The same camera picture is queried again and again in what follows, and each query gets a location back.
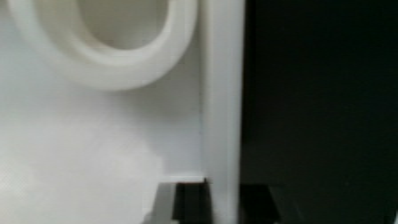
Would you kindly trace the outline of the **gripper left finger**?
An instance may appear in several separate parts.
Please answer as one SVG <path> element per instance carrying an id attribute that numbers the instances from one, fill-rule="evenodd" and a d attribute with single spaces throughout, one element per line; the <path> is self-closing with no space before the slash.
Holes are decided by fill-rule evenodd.
<path id="1" fill-rule="evenodd" d="M 213 205 L 207 180 L 179 182 L 172 205 L 177 224 L 213 224 Z"/>

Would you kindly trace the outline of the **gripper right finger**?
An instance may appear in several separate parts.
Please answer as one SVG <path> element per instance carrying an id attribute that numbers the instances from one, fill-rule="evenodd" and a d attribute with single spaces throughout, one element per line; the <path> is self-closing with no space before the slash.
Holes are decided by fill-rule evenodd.
<path id="1" fill-rule="evenodd" d="M 239 187 L 239 224 L 273 224 L 278 220 L 273 199 L 264 185 Z"/>

